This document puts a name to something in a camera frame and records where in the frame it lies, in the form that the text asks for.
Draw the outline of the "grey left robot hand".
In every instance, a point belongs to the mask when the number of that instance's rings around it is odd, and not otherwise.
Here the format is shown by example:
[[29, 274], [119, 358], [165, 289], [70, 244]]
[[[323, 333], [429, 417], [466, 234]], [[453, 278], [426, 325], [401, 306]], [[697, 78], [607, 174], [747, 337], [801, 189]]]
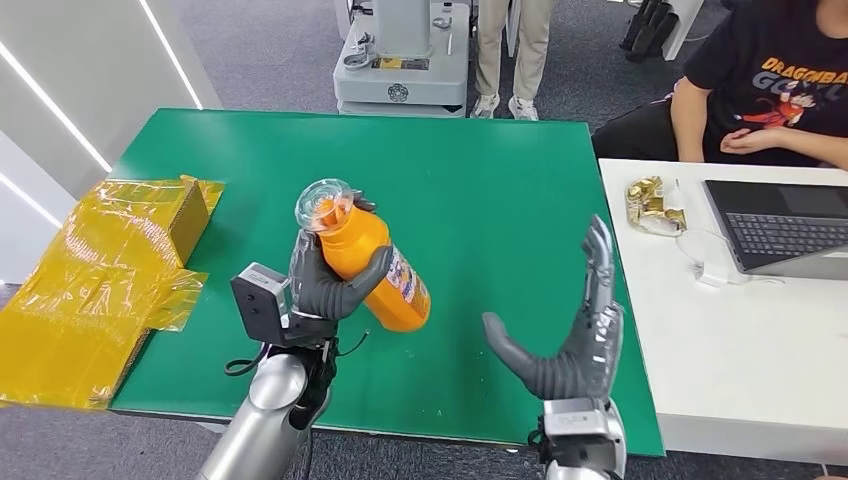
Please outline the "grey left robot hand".
[[317, 198], [304, 192], [295, 207], [300, 226], [292, 252], [292, 309], [287, 314], [288, 345], [311, 345], [337, 334], [338, 322], [350, 316], [388, 274], [393, 259], [391, 245], [372, 249], [366, 266], [353, 276], [339, 275], [325, 259], [323, 233], [330, 231], [327, 220], [336, 224], [336, 198]]

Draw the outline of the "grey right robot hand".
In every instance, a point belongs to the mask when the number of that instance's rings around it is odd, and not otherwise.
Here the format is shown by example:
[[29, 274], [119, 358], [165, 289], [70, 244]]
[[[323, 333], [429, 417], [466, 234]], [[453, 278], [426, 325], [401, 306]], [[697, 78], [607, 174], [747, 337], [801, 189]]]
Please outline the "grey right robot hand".
[[582, 304], [569, 335], [553, 356], [528, 352], [507, 333], [493, 312], [482, 314], [489, 348], [521, 380], [532, 395], [544, 401], [610, 397], [623, 342], [623, 309], [615, 301], [613, 236], [597, 215], [582, 241], [586, 275]]

